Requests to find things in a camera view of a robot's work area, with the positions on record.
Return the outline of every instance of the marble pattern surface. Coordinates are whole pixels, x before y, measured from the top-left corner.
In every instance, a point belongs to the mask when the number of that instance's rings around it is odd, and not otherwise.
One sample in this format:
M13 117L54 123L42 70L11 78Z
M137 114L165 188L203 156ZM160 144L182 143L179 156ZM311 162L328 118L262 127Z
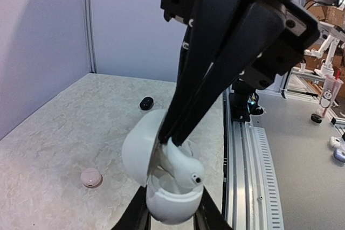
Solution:
M32 114L0 141L0 229L111 229L138 188L125 171L121 147L145 114L139 103L167 108L175 84L89 74ZM213 105L190 139L200 147L205 186L221 208L223 110ZM96 189L83 169L103 175ZM192 229L152 223L152 229Z

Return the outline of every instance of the cardboard box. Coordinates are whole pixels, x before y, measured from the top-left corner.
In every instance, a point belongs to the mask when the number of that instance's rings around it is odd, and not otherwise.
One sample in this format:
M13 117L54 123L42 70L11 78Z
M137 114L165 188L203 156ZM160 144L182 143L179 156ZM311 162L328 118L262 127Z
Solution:
M323 13L325 14L325 22L337 25L343 28L344 25L344 11L334 6L323 6Z
M318 6L310 1L307 3L306 9L319 21L337 25L341 28L344 26L344 10L340 8L334 6Z
M306 5L306 9L314 16L316 17L317 20L319 21L323 21L326 16L325 16L325 12L322 9L321 6L315 6L313 5L314 2L309 2Z
M322 66L322 62L327 58L327 54L325 53L321 59L317 59L315 57L305 56L307 63L306 63L306 69L308 70L314 70L314 69L320 69ZM340 69L341 75L345 75L345 67L342 66L341 61L343 57L339 55L334 55L333 57L333 69L334 71Z
M344 84L345 84L345 75L341 75L340 76L340 79L344 82ZM340 88L340 90L339 90L339 93L338 93L338 95L337 95L337 97L343 97L343 98L345 98L345 85L342 85L341 86L341 88Z
M312 49L319 50L320 47L321 47L321 44L313 43L312 46L310 46L310 47L308 48L308 50L312 50Z

